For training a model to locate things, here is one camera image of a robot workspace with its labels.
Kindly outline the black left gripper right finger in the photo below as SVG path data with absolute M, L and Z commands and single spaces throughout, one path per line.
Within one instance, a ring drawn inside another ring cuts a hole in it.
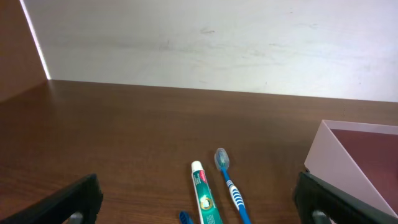
M 302 223 L 397 224 L 388 215 L 309 172 L 298 174 L 293 201 Z

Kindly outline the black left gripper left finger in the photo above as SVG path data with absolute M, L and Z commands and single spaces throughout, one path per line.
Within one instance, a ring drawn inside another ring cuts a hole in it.
M 81 223 L 95 223 L 103 201 L 96 174 L 86 175 L 1 223 L 63 223 L 81 214 Z

